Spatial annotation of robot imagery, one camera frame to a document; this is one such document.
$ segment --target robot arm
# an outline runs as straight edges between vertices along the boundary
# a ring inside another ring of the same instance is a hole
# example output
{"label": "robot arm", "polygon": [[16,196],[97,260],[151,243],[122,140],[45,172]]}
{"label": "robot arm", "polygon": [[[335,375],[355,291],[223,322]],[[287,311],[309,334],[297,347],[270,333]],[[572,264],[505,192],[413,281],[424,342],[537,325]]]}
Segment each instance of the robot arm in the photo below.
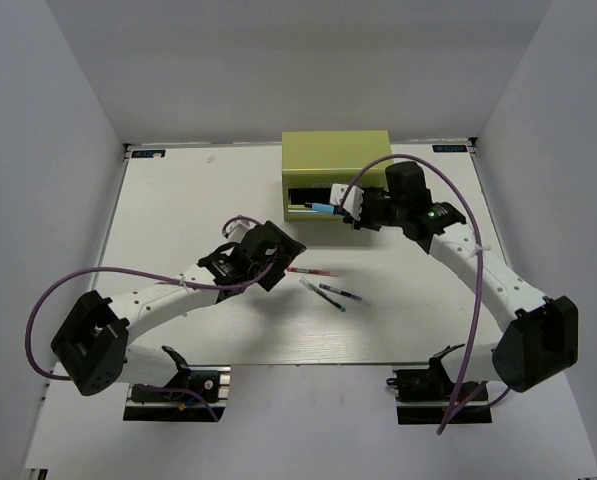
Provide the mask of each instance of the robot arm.
{"label": "robot arm", "polygon": [[[476,288],[476,246],[465,217],[451,204],[434,203],[422,169],[414,162],[389,166],[389,191],[332,186],[330,203],[312,208],[343,217],[354,229],[396,226],[432,257],[446,265],[472,291]],[[567,298],[551,300],[523,281],[493,253],[483,252],[483,303],[503,336],[498,344],[472,351],[465,381],[499,380],[524,392],[577,360],[578,311]],[[448,347],[430,359],[430,390],[453,387],[462,361],[460,346]]]}
{"label": "robot arm", "polygon": [[[226,244],[181,274],[180,285],[158,283],[107,298],[96,290],[85,293],[51,348],[85,396],[116,381],[185,388],[189,367],[175,350],[132,346],[135,340],[172,318],[243,293],[256,279],[271,290],[305,250],[272,222],[252,229],[238,224]],[[184,282],[210,288],[189,287]]]}

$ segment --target white table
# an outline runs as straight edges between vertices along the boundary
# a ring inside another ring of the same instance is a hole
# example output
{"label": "white table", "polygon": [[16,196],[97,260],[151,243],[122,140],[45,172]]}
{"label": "white table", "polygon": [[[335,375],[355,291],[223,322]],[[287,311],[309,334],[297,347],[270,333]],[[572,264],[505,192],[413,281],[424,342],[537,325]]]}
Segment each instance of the white table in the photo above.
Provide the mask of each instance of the white table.
{"label": "white table", "polygon": [[[476,212],[485,243],[500,247],[468,153],[434,154],[429,145],[395,145],[394,153],[422,156],[442,168]],[[161,159],[131,159],[104,256],[105,265],[176,276],[224,239],[222,224],[236,214],[272,220],[307,245],[294,265],[339,272],[311,276],[358,292],[370,305],[343,301],[341,313],[288,274],[270,293],[260,287],[153,330],[138,344],[169,345],[188,362],[396,363],[426,361],[465,340],[473,294],[447,268],[399,229],[354,231],[339,221],[282,220],[281,146],[167,149]],[[433,198],[458,205],[426,172]],[[101,275],[105,295],[147,285]],[[500,338],[485,311],[478,341]]]}
{"label": "white table", "polygon": [[[443,168],[499,252],[468,156],[431,155],[429,146],[393,150]],[[453,201],[427,178],[436,199]],[[251,289],[172,321],[141,343],[169,344],[197,363],[379,363],[426,360],[464,340],[473,296],[444,267],[397,231],[344,230],[345,244],[335,245],[333,225],[282,224],[279,195],[279,146],[168,149],[160,160],[132,160],[104,263],[176,274],[215,248],[227,217],[243,213],[297,234],[310,247],[297,264],[344,272],[341,285],[372,307],[339,314],[289,277],[271,293]],[[101,276],[98,288],[113,294],[144,284]],[[479,340],[499,335],[484,315]],[[48,469],[48,480],[597,476],[562,374],[512,395],[492,412],[493,424],[449,426],[442,437],[435,426],[397,425],[384,384],[390,374],[385,365],[236,365],[218,424],[124,422],[127,385],[85,398],[71,383],[52,382],[26,466]]]}

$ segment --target gray wall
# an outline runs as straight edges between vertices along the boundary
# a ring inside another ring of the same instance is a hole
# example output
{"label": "gray wall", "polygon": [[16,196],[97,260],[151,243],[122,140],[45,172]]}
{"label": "gray wall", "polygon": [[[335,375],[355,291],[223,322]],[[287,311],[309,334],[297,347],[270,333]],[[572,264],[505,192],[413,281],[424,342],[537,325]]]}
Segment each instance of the gray wall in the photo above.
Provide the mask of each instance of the gray wall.
{"label": "gray wall", "polygon": [[[43,380],[23,331],[58,276],[96,261],[122,146],[42,0],[0,0],[0,479],[18,478]],[[36,329],[49,341],[85,284],[56,294]]]}
{"label": "gray wall", "polygon": [[48,0],[121,139],[478,135],[550,0]]}
{"label": "gray wall", "polygon": [[580,309],[568,378],[597,458],[597,1],[556,1],[481,136],[513,265]]}

